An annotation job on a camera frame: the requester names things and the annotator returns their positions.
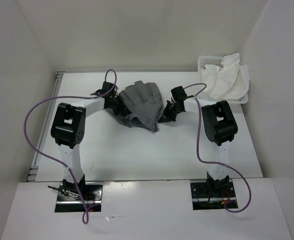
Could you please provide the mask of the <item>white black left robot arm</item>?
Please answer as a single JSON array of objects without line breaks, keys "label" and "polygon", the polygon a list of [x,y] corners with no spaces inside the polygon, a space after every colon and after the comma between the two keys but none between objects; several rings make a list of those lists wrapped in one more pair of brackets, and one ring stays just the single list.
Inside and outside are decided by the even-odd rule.
[{"label": "white black left robot arm", "polygon": [[80,159],[80,143],[85,135],[86,118],[104,109],[110,109],[117,116],[129,113],[119,96],[91,98],[71,104],[63,102],[57,107],[51,136],[62,157],[63,189],[75,200],[86,195],[85,174]]}]

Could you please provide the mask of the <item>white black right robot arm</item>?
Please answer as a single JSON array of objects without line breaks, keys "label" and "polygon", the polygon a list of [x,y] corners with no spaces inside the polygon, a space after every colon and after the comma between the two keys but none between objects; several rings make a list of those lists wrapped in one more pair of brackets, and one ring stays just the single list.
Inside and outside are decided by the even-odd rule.
[{"label": "white black right robot arm", "polygon": [[[174,122],[177,115],[183,112],[198,114],[196,155],[201,163],[210,165],[206,191],[209,198],[216,197],[229,187],[229,171],[239,173],[229,165],[231,142],[238,132],[237,123],[227,101],[210,102],[197,97],[168,101],[158,122]],[[207,139],[214,145],[213,160],[203,160],[200,157],[201,128],[204,128]]]}]

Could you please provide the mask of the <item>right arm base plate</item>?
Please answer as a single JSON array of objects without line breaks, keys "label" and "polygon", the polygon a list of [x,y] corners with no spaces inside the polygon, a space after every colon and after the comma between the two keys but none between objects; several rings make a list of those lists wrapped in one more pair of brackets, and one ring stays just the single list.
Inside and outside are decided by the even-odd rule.
[{"label": "right arm base plate", "polygon": [[224,209],[224,204],[227,204],[228,209],[238,208],[232,181],[227,187],[214,192],[209,191],[206,181],[192,181],[190,189],[194,211]]}]

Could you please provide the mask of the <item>grey pleated skirt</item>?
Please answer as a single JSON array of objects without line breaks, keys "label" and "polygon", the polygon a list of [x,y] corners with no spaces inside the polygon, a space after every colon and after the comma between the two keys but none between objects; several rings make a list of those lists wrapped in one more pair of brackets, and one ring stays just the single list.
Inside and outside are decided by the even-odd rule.
[{"label": "grey pleated skirt", "polygon": [[127,127],[138,127],[158,131],[157,121],[163,107],[163,100],[156,83],[137,81],[122,90],[118,99],[123,104],[114,110],[116,120]]}]

